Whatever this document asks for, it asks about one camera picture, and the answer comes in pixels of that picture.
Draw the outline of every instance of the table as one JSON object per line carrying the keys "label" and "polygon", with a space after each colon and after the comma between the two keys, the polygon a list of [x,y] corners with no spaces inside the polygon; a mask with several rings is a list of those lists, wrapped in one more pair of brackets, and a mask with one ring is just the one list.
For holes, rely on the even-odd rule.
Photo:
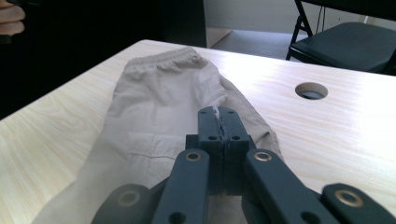
{"label": "table", "polygon": [[[31,222],[76,179],[128,60],[182,47],[140,41],[1,120],[2,223]],[[307,187],[346,183],[396,216],[396,77],[195,49],[274,129],[286,164]],[[305,82],[328,95],[298,96]]]}

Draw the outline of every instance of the pocket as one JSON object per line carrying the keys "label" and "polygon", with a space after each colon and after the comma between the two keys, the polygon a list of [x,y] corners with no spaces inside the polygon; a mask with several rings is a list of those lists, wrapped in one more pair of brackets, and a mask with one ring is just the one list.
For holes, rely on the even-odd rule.
{"label": "pocket", "polygon": [[186,137],[155,133],[128,133],[126,170],[130,183],[152,188],[167,178],[175,159],[184,150]]}

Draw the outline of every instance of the white wall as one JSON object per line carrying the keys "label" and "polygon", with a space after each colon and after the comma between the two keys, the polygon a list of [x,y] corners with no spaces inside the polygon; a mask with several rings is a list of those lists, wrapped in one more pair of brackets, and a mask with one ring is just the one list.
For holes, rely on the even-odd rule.
{"label": "white wall", "polygon": [[[204,3],[208,28],[292,33],[298,17],[293,0],[204,0]],[[306,4],[305,11],[315,32],[319,7]],[[325,29],[345,21],[363,20],[363,16],[328,8]],[[374,19],[369,23],[396,30],[396,22]]]}

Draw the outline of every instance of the elastic waistband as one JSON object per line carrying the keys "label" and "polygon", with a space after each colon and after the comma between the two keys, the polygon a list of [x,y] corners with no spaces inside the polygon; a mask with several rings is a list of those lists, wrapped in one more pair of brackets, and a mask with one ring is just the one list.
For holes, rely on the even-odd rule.
{"label": "elastic waistband", "polygon": [[199,56],[198,53],[192,47],[185,47],[144,58],[135,58],[129,61],[128,65],[169,63],[179,60],[191,60],[197,56]]}

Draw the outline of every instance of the grommet hole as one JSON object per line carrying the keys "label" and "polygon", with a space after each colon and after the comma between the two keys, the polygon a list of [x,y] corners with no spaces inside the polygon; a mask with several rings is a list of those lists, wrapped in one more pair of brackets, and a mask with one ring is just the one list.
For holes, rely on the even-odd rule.
{"label": "grommet hole", "polygon": [[123,192],[118,198],[120,206],[129,207],[140,201],[140,194],[133,190]]}
{"label": "grommet hole", "polygon": [[329,94],[326,87],[315,82],[302,83],[296,87],[295,91],[297,95],[308,100],[320,100]]}

